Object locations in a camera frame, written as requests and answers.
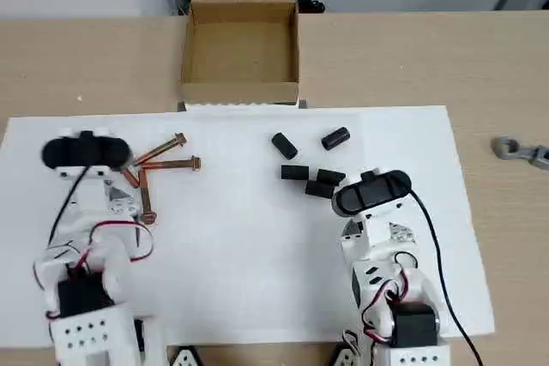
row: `black cylinder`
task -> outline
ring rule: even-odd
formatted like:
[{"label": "black cylinder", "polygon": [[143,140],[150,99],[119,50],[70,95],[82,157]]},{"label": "black cylinder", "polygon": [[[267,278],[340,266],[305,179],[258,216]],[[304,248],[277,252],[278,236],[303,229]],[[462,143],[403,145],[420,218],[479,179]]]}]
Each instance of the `black cylinder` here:
[{"label": "black cylinder", "polygon": [[331,184],[337,186],[345,178],[345,173],[338,171],[328,171],[326,169],[318,169],[317,182]]},{"label": "black cylinder", "polygon": [[311,196],[323,197],[325,199],[331,199],[334,195],[335,186],[326,183],[316,182],[310,180],[305,186],[305,193]]},{"label": "black cylinder", "polygon": [[309,166],[282,165],[281,179],[309,180]]},{"label": "black cylinder", "polygon": [[351,138],[351,134],[347,128],[339,128],[335,132],[324,136],[321,140],[326,150],[332,150],[334,147],[339,146],[344,141],[348,141]]},{"label": "black cylinder", "polygon": [[288,160],[295,158],[298,154],[298,149],[280,132],[274,135],[271,141],[274,147],[282,153],[282,156]]}]

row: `bolt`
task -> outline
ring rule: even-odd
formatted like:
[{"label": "bolt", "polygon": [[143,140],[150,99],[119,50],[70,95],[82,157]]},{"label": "bolt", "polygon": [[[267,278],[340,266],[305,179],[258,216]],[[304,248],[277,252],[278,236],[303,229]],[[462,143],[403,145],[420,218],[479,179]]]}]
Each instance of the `bolt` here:
[{"label": "bolt", "polygon": [[139,190],[141,191],[141,203],[143,206],[142,214],[139,216],[141,222],[145,225],[151,225],[156,220],[156,213],[151,209],[151,198],[148,193],[147,173],[139,170]]},{"label": "bolt", "polygon": [[193,156],[187,160],[171,160],[167,162],[150,162],[142,164],[142,168],[146,171],[154,169],[177,169],[180,167],[190,167],[193,171],[200,170],[202,161],[197,156]]},{"label": "bolt", "polygon": [[120,173],[122,173],[122,176],[126,178],[132,188],[137,189],[139,187],[139,181],[137,180],[137,177],[133,175],[130,169],[126,167],[122,169]]},{"label": "bolt", "polygon": [[185,136],[183,135],[183,133],[176,133],[175,137],[173,139],[171,139],[170,141],[167,141],[163,145],[155,147],[150,152],[146,152],[145,154],[143,154],[139,158],[134,159],[132,165],[133,166],[141,165],[141,164],[145,163],[147,160],[155,158],[159,154],[162,154],[163,152],[167,152],[168,150],[170,150],[171,148],[173,148],[177,145],[183,146],[186,142],[187,142],[187,140],[185,139]]}]

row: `bolt head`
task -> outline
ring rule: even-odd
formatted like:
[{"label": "bolt head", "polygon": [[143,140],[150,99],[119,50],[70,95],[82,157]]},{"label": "bolt head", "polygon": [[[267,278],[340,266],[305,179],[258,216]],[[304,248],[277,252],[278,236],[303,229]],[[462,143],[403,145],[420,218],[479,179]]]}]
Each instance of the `bolt head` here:
[{"label": "bolt head", "polygon": [[178,140],[179,146],[183,146],[187,142],[183,133],[176,133],[175,138]]},{"label": "bolt head", "polygon": [[192,160],[192,170],[200,170],[200,167],[202,165],[200,158],[197,158],[197,156],[192,156],[190,159]]},{"label": "bolt head", "polygon": [[156,212],[142,213],[139,216],[139,220],[143,222],[144,225],[152,225],[156,221]]}]

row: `black cable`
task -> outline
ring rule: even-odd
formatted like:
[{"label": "black cable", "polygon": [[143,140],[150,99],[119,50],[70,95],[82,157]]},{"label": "black cable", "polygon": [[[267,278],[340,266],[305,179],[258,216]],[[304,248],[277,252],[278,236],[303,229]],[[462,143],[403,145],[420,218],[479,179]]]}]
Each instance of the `black cable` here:
[{"label": "black cable", "polygon": [[467,342],[469,348],[471,349],[471,352],[473,353],[477,361],[477,364],[479,366],[484,366],[484,364],[482,363],[482,358],[480,357],[480,354],[477,351],[477,348],[474,346],[473,341],[471,340],[471,338],[469,338],[469,335],[467,334],[467,332],[465,332],[465,329],[463,328],[462,324],[457,319],[457,316],[455,315],[455,312],[454,312],[454,308],[452,308],[452,303],[449,300],[448,290],[446,289],[446,281],[444,280],[444,274],[443,274],[442,252],[440,250],[440,244],[438,243],[435,227],[432,224],[431,216],[429,215],[429,212],[427,212],[427,208],[425,207],[425,205],[423,204],[423,201],[421,201],[419,196],[412,190],[412,188],[408,188],[408,189],[410,190],[410,195],[418,203],[418,206],[421,209],[421,212],[423,212],[425,216],[425,220],[427,220],[427,224],[429,225],[429,230],[431,231],[432,242],[434,243],[435,250],[437,252],[438,277],[440,278],[440,285],[443,288],[444,300],[446,301],[446,306],[448,306],[449,314],[450,316],[452,316],[452,319],[454,320],[455,325],[457,326],[463,338]]},{"label": "black cable", "polygon": [[67,198],[65,199],[65,202],[61,206],[61,209],[59,209],[59,213],[57,214],[57,217],[55,218],[55,222],[53,222],[53,226],[50,230],[50,237],[48,238],[48,246],[51,245],[51,242],[53,241],[53,238],[55,237],[55,232],[57,230],[57,226],[59,225],[59,220],[63,217],[63,213],[65,212],[65,209],[69,205],[70,198],[75,193],[76,188],[80,184],[80,181],[84,178],[84,175],[86,175],[87,171],[89,170],[90,166],[84,167],[84,170],[81,172],[80,176],[75,180],[75,182],[72,185],[72,188],[70,188],[69,194],[67,195]]},{"label": "black cable", "polygon": [[370,345],[370,366],[374,366],[374,348],[376,347],[376,342],[372,340]]},{"label": "black cable", "polygon": [[401,264],[397,257],[399,255],[406,255],[406,256],[410,256],[412,259],[413,259],[413,266],[417,269],[418,268],[418,258],[415,257],[413,254],[411,254],[410,252],[407,252],[406,250],[401,250],[400,252],[396,252],[395,255],[393,256],[393,260],[395,261],[395,263],[398,263],[398,264]]}]

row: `metal clamp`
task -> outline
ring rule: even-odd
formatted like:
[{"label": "metal clamp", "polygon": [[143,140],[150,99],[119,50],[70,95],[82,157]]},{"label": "metal clamp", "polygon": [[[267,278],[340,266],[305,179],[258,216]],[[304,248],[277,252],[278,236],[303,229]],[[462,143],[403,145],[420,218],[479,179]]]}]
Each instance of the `metal clamp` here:
[{"label": "metal clamp", "polygon": [[523,146],[515,139],[500,136],[492,139],[492,151],[502,160],[524,159],[540,169],[549,170],[549,147]]}]

